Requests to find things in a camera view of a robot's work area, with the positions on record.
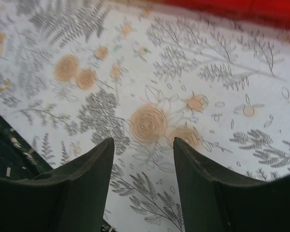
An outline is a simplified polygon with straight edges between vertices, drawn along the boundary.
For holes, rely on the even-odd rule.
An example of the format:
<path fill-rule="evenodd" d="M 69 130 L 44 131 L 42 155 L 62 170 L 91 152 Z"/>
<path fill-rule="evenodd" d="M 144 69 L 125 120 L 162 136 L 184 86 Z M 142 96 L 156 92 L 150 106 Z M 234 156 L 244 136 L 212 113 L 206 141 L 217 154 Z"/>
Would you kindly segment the red double plastic bin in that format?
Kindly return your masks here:
<path fill-rule="evenodd" d="M 161 3 L 290 29 L 290 0 L 162 0 Z"/>

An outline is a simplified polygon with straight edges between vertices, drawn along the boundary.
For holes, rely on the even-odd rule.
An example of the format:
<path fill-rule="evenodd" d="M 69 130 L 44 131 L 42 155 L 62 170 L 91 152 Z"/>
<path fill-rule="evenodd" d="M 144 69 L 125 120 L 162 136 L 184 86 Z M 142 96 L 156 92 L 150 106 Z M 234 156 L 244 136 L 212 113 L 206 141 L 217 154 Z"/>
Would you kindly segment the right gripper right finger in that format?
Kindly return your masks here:
<path fill-rule="evenodd" d="M 174 163 L 188 232 L 290 232 L 290 175 L 264 182 L 207 158 L 181 138 Z"/>

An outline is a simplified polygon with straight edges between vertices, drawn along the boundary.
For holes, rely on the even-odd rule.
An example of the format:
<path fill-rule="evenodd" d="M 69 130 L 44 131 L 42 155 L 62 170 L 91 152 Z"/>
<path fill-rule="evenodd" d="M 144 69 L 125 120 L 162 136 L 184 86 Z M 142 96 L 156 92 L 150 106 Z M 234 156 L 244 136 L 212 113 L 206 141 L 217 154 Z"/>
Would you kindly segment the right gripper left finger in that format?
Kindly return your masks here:
<path fill-rule="evenodd" d="M 0 177 L 0 232 L 98 232 L 109 189 L 115 143 L 33 179 Z"/>

